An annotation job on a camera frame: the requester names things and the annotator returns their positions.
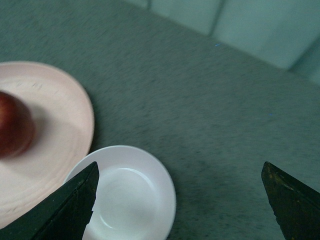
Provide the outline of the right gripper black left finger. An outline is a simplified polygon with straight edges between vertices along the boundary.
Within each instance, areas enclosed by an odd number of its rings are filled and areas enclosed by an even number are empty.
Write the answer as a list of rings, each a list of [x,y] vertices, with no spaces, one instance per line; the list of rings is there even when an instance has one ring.
[[[30,211],[0,230],[2,240],[80,240],[93,214],[99,181],[89,164]]]

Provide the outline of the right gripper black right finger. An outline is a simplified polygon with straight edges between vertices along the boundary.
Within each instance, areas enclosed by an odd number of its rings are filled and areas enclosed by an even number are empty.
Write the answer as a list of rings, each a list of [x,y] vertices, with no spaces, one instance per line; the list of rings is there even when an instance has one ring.
[[[320,193],[267,161],[261,179],[284,238],[318,240]]]

